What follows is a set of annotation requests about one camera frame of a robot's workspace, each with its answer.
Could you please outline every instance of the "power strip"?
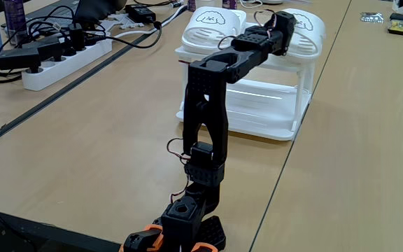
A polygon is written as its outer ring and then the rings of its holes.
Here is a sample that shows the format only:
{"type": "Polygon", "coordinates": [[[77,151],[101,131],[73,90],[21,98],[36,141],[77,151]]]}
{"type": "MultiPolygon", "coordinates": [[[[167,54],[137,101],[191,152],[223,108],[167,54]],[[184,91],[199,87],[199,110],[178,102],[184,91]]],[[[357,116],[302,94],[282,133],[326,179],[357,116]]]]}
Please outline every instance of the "power strip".
{"type": "Polygon", "coordinates": [[[22,72],[22,83],[27,90],[39,91],[67,77],[89,63],[112,51],[113,41],[106,39],[95,45],[87,46],[85,50],[74,56],[62,56],[61,62],[41,62],[38,73],[22,72]]]}

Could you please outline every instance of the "wooden table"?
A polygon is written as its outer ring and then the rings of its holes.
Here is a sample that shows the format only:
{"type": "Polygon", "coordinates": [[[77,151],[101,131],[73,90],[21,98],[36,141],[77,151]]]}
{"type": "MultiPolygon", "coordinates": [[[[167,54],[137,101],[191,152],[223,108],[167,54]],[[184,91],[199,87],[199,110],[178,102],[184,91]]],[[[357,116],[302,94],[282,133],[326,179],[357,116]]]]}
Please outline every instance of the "wooden table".
{"type": "MultiPolygon", "coordinates": [[[[56,1],[57,0],[29,1],[24,4],[25,11],[26,13],[30,13],[32,11],[38,10],[39,8],[52,4],[56,1]]],[[[157,11],[157,19],[165,20],[166,18],[173,15],[175,11],[176,9],[166,10],[161,8],[157,11]]],[[[0,13],[0,24],[3,24],[4,22],[5,22],[4,13],[0,13]]],[[[144,29],[149,30],[152,29],[152,27],[150,25],[147,25],[144,27],[144,29]]],[[[118,27],[114,27],[111,31],[112,34],[119,34],[121,32],[128,31],[128,29],[121,30],[118,27]]],[[[133,42],[140,36],[141,34],[132,34],[129,36],[122,37],[122,39],[129,42],[133,42]]],[[[2,33],[2,30],[1,30],[1,37],[3,38],[3,41],[7,39],[6,35],[2,33]]],[[[95,60],[93,63],[88,64],[87,66],[74,72],[73,74],[67,76],[66,78],[63,78],[54,83],[53,85],[50,85],[44,90],[38,92],[24,89],[22,81],[20,80],[14,83],[0,84],[0,127],[18,118],[23,113],[33,108],[37,104],[40,104],[42,101],[55,94],[72,81],[81,77],[83,74],[87,73],[90,69],[98,66],[104,60],[108,59],[110,56],[113,56],[123,48],[125,48],[124,44],[113,42],[113,50],[110,53],[104,55],[103,57],[95,60]]]]}
{"type": "MultiPolygon", "coordinates": [[[[297,6],[327,22],[323,63],[347,6],[336,0],[297,6]]],[[[155,47],[132,50],[0,139],[0,211],[115,242],[162,214],[169,193],[185,184],[182,165],[165,147],[182,130],[174,50],[190,16],[165,28],[155,47]]],[[[230,132],[215,211],[228,251],[250,247],[290,146],[230,132]]]]}
{"type": "Polygon", "coordinates": [[[387,32],[391,12],[352,0],[253,251],[403,251],[403,36],[387,32]]]}

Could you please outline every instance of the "cartoon logo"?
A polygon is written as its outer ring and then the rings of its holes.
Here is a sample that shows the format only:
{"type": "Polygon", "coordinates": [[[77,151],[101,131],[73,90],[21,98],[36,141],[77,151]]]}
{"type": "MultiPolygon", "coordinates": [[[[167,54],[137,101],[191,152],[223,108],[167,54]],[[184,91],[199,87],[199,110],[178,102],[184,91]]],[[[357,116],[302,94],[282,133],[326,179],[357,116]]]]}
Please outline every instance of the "cartoon logo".
{"type": "Polygon", "coordinates": [[[222,14],[212,10],[205,11],[202,14],[200,14],[197,17],[196,21],[203,22],[205,24],[219,24],[219,25],[225,24],[225,19],[222,16],[222,14]]]}
{"type": "Polygon", "coordinates": [[[297,19],[297,24],[295,27],[300,29],[306,29],[308,31],[313,31],[313,24],[305,15],[293,13],[295,18],[297,19]]]}

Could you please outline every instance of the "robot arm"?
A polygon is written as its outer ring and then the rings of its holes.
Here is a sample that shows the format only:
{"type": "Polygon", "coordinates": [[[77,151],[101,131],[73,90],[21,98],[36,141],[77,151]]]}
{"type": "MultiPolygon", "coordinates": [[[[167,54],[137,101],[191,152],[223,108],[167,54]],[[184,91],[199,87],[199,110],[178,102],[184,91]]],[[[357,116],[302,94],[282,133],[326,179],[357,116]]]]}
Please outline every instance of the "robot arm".
{"type": "Polygon", "coordinates": [[[250,27],[236,37],[230,47],[190,64],[183,150],[190,156],[184,169],[193,184],[155,220],[155,226],[131,234],[123,246],[124,252],[216,252],[225,248],[226,238],[219,217],[202,219],[218,206],[220,182],[225,175],[227,83],[243,78],[267,60],[270,53],[284,55],[295,23],[296,19],[289,13],[274,13],[264,26],[250,27]],[[202,124],[211,135],[212,145],[198,141],[202,124]]]}

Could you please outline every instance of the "electronic device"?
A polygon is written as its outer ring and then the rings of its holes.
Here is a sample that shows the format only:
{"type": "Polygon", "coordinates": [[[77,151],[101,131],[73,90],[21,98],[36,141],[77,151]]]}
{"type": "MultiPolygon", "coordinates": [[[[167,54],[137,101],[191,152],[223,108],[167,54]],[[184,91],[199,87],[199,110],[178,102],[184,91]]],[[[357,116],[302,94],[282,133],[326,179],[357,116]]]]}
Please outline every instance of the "electronic device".
{"type": "MultiPolygon", "coordinates": [[[[94,252],[118,251],[119,244],[84,234],[63,230],[52,225],[0,213],[11,227],[22,227],[20,232],[35,243],[37,251],[94,252]]],[[[0,222],[0,251],[33,251],[30,244],[20,239],[0,222]]]]}
{"type": "MultiPolygon", "coordinates": [[[[192,18],[207,23],[223,23],[222,15],[207,13],[220,8],[203,9],[192,18]]],[[[226,236],[219,217],[211,214],[220,202],[220,184],[225,176],[228,125],[227,86],[242,79],[270,55],[287,53],[296,19],[279,11],[262,26],[253,25],[238,34],[231,46],[188,66],[185,89],[183,153],[174,153],[184,163],[185,173],[193,183],[171,202],[158,219],[144,231],[130,234],[123,251],[217,252],[225,248],[226,236]],[[205,125],[212,144],[198,141],[205,125]]]]}
{"type": "MultiPolygon", "coordinates": [[[[227,86],[229,129],[269,139],[292,140],[307,110],[313,91],[315,63],[323,51],[325,24],[314,14],[285,9],[297,20],[290,47],[285,57],[270,55],[259,68],[274,76],[266,83],[247,78],[227,86]],[[277,71],[297,74],[295,87],[278,83],[277,71]]],[[[256,25],[244,22],[241,10],[214,7],[197,9],[182,35],[182,46],[175,50],[183,68],[183,94],[188,82],[188,64],[218,52],[231,43],[228,36],[256,25]]],[[[184,121],[185,97],[182,97],[177,118],[184,121]]]]}

